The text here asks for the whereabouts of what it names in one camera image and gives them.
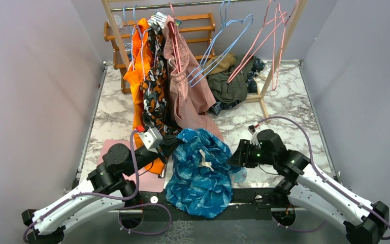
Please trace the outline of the blue patterned shorts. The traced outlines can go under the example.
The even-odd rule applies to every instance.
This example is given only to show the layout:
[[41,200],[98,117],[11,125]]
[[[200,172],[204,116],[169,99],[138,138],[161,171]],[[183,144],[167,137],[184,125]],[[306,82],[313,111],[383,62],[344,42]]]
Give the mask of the blue patterned shorts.
[[166,200],[190,215],[215,218],[231,202],[231,176],[242,167],[228,164],[229,146],[205,129],[183,129],[177,139]]

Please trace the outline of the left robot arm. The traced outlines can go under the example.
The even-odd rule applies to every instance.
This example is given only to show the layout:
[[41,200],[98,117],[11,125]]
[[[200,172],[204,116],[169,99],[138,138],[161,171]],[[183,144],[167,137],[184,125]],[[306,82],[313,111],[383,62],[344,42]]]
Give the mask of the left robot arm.
[[134,149],[116,143],[103,155],[103,162],[66,195],[42,209],[27,209],[22,213],[26,225],[24,243],[60,243],[72,228],[115,209],[164,207],[144,201],[140,193],[138,170],[156,159],[167,158],[182,144],[175,136],[166,136],[157,152],[145,146]]

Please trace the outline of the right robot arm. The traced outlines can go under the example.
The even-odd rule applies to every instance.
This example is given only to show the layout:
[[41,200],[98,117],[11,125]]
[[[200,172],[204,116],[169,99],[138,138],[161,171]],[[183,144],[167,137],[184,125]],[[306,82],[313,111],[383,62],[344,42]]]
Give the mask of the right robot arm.
[[299,151],[287,149],[280,136],[267,129],[241,139],[227,161],[233,166],[255,168],[271,165],[283,177],[266,202],[302,207],[334,225],[350,243],[379,243],[387,231],[389,207],[372,203],[326,175]]

